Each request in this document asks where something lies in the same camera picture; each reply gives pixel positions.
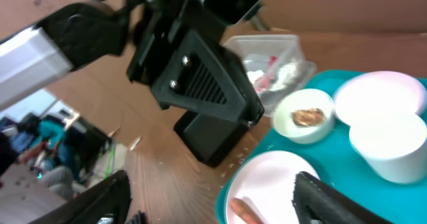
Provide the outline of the white paper cup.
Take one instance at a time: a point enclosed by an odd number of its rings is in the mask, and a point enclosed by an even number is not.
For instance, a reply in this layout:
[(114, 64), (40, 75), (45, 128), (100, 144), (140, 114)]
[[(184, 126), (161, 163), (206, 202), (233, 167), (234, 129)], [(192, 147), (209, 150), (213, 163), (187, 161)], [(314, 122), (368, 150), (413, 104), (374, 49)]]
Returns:
[(426, 123), (415, 113), (371, 115), (350, 126), (349, 139), (389, 182), (410, 184), (426, 176)]

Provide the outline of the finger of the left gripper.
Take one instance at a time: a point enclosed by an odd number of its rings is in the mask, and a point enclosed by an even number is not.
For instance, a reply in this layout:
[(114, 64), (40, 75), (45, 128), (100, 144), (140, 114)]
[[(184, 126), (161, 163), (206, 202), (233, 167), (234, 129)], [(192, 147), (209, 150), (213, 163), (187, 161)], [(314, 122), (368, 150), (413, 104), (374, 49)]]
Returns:
[(181, 107), (248, 127), (264, 114), (240, 58), (193, 30), (184, 36), (150, 91), (163, 107)]

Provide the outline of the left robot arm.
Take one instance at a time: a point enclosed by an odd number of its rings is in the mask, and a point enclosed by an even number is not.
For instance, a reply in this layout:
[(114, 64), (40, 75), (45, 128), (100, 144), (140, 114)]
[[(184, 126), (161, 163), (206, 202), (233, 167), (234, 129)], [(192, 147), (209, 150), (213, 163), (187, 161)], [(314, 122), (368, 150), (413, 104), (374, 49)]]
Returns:
[(1, 42), (1, 108), (107, 55), (135, 53), (126, 71), (162, 109), (253, 127), (264, 107), (225, 28), (256, 15), (261, 0), (106, 0), (72, 3)]

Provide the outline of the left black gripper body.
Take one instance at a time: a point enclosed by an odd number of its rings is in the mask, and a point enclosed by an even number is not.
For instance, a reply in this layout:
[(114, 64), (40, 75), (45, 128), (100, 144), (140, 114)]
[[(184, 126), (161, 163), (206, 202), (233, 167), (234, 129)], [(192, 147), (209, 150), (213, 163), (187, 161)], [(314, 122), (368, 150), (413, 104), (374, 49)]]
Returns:
[(143, 15), (133, 30), (136, 52), (126, 71), (131, 82), (154, 83), (187, 30), (218, 42), (226, 28), (200, 0), (127, 0), (130, 8), (140, 4)]

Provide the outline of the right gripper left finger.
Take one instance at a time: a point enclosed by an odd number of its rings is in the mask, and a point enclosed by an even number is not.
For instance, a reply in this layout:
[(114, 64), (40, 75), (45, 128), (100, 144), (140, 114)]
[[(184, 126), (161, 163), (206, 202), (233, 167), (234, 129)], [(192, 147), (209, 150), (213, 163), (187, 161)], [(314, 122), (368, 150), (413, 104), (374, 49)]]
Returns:
[(97, 223), (103, 217), (125, 223), (130, 204), (129, 177), (120, 170), (31, 224)]

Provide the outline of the red snack wrapper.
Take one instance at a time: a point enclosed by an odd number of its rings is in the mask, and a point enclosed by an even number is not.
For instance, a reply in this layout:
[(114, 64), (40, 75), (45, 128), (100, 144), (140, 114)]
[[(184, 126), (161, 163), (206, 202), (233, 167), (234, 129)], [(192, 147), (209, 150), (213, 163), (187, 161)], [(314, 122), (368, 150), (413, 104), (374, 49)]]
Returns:
[(278, 58), (276, 56), (271, 56), (269, 58), (269, 61), (268, 61), (266, 73), (263, 74), (260, 78), (256, 79), (255, 90), (257, 92), (261, 92), (261, 91), (263, 91), (264, 89), (267, 89), (270, 86), (270, 84), (272, 82), (272, 79), (273, 79), (272, 74), (271, 74), (271, 69), (274, 66), (274, 64), (275, 64), (275, 62), (276, 62), (277, 59)]

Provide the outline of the pink bowl with rice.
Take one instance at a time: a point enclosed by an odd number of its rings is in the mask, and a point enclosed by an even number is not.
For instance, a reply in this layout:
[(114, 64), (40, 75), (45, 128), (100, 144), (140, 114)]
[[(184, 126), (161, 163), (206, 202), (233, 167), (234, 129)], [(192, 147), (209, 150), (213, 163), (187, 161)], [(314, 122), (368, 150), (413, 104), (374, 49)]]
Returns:
[(377, 113), (415, 113), (426, 109), (426, 88), (415, 77), (375, 71), (344, 82), (334, 93), (337, 118), (351, 126)]

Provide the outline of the fried sausage stick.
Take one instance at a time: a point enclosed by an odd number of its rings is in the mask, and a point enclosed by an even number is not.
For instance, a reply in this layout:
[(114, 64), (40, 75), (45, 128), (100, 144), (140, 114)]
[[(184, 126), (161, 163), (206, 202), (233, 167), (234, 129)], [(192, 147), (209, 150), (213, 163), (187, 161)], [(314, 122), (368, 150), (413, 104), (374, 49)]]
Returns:
[(234, 197), (230, 201), (230, 208), (246, 224), (264, 224), (256, 212), (242, 199)]

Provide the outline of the white napkin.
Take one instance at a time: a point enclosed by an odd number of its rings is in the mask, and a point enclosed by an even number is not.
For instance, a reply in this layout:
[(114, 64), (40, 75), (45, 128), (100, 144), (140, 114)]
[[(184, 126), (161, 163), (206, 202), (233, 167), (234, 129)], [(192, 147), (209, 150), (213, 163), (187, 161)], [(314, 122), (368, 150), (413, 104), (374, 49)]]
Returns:
[(262, 70), (248, 71), (246, 75), (248, 76), (250, 83), (254, 84), (259, 78), (264, 76), (264, 72)]

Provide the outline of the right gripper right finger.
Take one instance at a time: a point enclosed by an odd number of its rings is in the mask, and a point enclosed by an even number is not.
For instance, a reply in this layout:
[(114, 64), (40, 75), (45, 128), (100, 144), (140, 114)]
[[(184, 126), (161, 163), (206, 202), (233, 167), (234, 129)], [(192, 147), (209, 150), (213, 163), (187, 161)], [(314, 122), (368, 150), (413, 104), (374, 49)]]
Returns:
[(303, 224), (390, 224), (305, 171), (296, 175), (292, 203)]

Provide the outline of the white bowl with food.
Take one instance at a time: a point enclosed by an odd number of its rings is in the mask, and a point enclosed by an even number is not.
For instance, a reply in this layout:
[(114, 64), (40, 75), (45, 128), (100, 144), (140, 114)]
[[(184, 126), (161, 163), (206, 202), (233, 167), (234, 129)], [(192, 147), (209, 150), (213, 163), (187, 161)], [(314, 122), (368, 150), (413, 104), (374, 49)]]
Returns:
[(294, 143), (316, 143), (334, 128), (334, 102), (319, 89), (294, 91), (276, 105), (271, 122), (277, 133)]

